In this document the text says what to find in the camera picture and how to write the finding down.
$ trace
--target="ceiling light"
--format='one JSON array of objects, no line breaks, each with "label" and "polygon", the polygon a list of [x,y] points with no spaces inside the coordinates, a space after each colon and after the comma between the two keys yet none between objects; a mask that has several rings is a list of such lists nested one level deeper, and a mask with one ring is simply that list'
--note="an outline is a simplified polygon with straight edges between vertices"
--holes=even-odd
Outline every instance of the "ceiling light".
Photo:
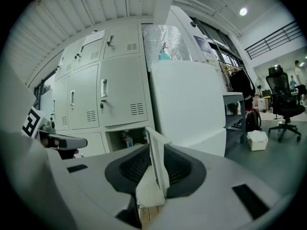
[{"label": "ceiling light", "polygon": [[247,8],[242,8],[242,9],[240,10],[240,15],[242,15],[242,16],[246,15],[247,13],[248,13]]}]

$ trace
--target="person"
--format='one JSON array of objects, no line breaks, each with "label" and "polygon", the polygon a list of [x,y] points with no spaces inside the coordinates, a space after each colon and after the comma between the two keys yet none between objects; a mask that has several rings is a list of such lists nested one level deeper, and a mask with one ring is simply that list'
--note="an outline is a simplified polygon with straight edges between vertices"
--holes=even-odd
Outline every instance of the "person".
[{"label": "person", "polygon": [[306,77],[304,76],[302,70],[299,68],[299,61],[298,60],[295,61],[294,72],[295,72],[296,77],[297,77],[298,85],[305,84]]},{"label": "person", "polygon": [[296,85],[297,85],[297,84],[296,84],[295,80],[293,79],[293,75],[292,75],[292,76],[291,76],[291,81],[290,81],[290,86],[291,86],[292,89],[294,89],[294,87],[295,87]]}]

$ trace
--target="gray floor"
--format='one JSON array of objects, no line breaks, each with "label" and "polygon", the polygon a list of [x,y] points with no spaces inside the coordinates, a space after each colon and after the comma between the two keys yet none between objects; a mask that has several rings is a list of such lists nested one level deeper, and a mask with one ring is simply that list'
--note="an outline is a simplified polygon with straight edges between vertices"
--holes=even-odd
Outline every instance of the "gray floor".
[{"label": "gray floor", "polygon": [[[263,121],[262,131],[278,125],[278,121]],[[225,152],[225,157],[249,169],[273,190],[284,196],[294,193],[307,167],[307,122],[291,122],[302,133],[297,135],[286,131],[281,143],[277,141],[278,131],[272,130],[264,151],[251,151],[248,143],[235,143]]]}]

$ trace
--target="black office chair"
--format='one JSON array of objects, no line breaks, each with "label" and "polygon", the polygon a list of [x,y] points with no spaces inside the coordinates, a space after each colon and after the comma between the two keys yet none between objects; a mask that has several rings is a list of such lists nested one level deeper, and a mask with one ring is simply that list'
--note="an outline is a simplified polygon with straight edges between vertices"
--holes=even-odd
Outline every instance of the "black office chair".
[{"label": "black office chair", "polygon": [[297,141],[300,141],[301,133],[297,131],[297,127],[295,125],[290,125],[289,123],[290,117],[303,113],[305,111],[305,107],[296,104],[296,98],[291,95],[288,75],[283,72],[280,66],[277,66],[269,69],[269,76],[266,77],[266,80],[272,91],[273,113],[282,115],[285,119],[284,124],[279,124],[276,127],[270,128],[269,133],[273,129],[282,129],[283,133],[278,138],[278,141],[281,142],[286,130],[290,130],[299,135],[297,137]]}]

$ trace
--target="metal locker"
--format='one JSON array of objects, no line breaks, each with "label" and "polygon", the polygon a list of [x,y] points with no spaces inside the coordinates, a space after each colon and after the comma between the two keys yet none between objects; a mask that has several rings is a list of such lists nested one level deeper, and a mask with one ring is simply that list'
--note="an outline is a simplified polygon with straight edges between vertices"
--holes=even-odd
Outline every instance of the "metal locker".
[{"label": "metal locker", "polygon": [[109,30],[104,59],[140,52],[137,24],[112,27]]},{"label": "metal locker", "polygon": [[52,90],[53,110],[55,113],[55,129],[69,130],[67,116],[67,91],[69,77],[62,78],[55,82]]},{"label": "metal locker", "polygon": [[103,38],[84,45],[79,50],[74,69],[86,66],[99,60]]},{"label": "metal locker", "polygon": [[71,75],[68,118],[71,129],[99,127],[97,117],[97,70],[94,65]]},{"label": "metal locker", "polygon": [[78,53],[78,50],[80,49],[83,41],[84,38],[79,39],[64,49],[59,60],[59,67],[56,71],[55,81],[72,71],[75,55]]},{"label": "metal locker", "polygon": [[104,126],[148,120],[140,56],[101,62],[100,112]]},{"label": "metal locker", "polygon": [[106,153],[100,133],[74,134],[71,136],[87,139],[87,146],[78,149],[79,155],[83,154],[85,157],[89,157]]}]

